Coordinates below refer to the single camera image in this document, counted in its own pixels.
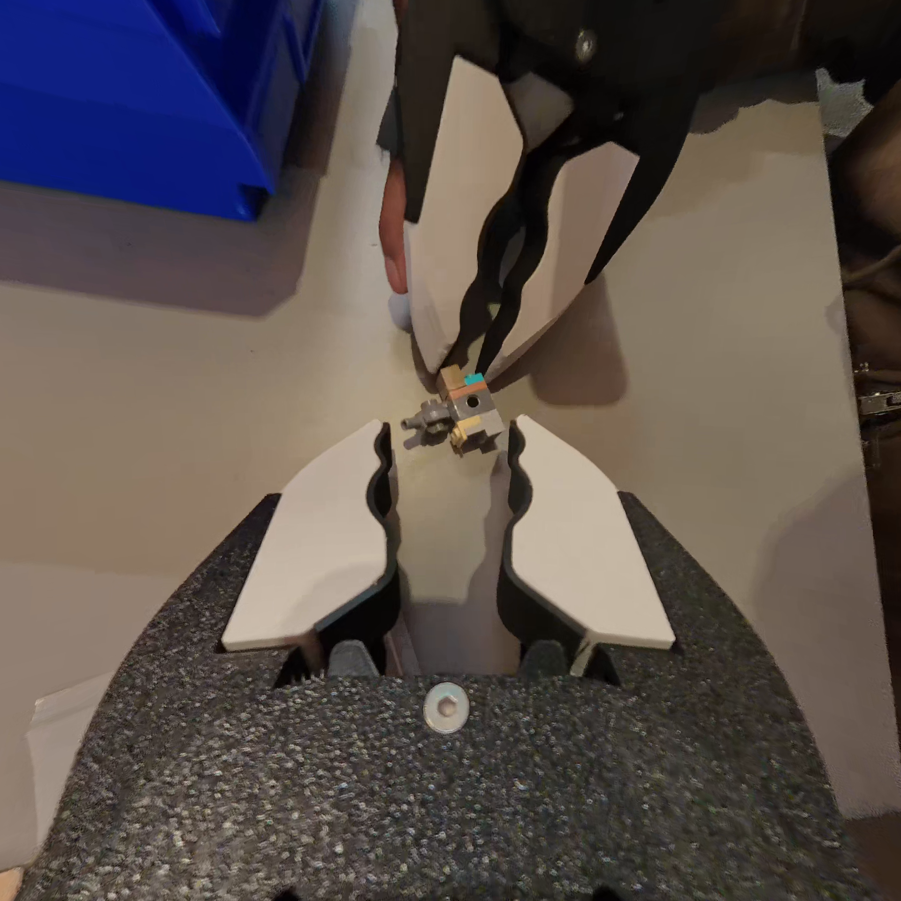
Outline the small grey brick model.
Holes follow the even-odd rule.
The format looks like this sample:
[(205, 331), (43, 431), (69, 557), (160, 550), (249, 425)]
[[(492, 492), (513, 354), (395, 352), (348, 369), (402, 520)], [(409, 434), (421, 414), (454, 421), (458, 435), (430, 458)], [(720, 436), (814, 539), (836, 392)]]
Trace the small grey brick model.
[(418, 413), (400, 422), (420, 443), (448, 441), (456, 455), (491, 449), (504, 431), (482, 374), (466, 375), (459, 366), (442, 368), (436, 379), (437, 398), (421, 404)]

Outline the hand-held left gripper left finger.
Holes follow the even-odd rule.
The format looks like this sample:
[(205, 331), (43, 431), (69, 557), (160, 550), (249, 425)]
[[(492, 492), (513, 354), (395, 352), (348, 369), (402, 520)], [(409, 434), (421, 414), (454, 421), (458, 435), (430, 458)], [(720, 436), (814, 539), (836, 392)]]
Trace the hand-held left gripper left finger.
[(321, 634), (389, 574), (377, 502), (391, 464), (390, 426), (372, 420), (308, 462), (276, 503), (221, 636), (227, 651), (299, 644)]

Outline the blue plastic bin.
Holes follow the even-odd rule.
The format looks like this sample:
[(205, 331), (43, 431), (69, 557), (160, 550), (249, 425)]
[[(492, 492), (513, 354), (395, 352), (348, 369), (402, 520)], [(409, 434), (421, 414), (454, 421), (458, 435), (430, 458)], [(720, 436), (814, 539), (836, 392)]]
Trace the blue plastic bin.
[(246, 185), (276, 192), (288, 133), (321, 17), (318, 1), (226, 2), (209, 62), (214, 83), (249, 142), (259, 174)]
[(2, 2), (2, 180), (251, 220), (277, 174), (204, 2)]

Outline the person's right hand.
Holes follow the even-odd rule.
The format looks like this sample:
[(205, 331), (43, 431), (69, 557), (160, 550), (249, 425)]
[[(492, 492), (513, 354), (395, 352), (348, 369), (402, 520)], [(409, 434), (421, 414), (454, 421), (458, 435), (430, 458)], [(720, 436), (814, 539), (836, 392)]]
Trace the person's right hand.
[(400, 159), (394, 158), (389, 164), (378, 222), (378, 236), (389, 287), (397, 295), (404, 295), (408, 290), (404, 241), (405, 207), (403, 166)]

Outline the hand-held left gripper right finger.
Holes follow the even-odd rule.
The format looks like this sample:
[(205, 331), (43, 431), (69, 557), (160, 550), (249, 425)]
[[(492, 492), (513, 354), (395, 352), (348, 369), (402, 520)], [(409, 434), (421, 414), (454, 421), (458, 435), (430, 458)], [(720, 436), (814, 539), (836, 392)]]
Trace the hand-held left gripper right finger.
[(508, 467), (505, 628), (524, 645), (671, 648), (677, 637), (614, 482), (527, 415), (510, 425)]

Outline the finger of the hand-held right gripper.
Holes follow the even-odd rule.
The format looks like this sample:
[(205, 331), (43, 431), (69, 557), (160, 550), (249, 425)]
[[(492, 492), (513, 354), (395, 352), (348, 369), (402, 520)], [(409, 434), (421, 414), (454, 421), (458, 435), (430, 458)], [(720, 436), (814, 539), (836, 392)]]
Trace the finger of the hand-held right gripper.
[(497, 76), (456, 56), (420, 217), (405, 223), (412, 334), (431, 374), (458, 340), (482, 231), (523, 154), (524, 135)]
[(569, 309), (625, 195), (639, 157), (614, 142), (562, 160), (536, 191), (524, 245), (482, 344), (488, 382), (517, 362)]

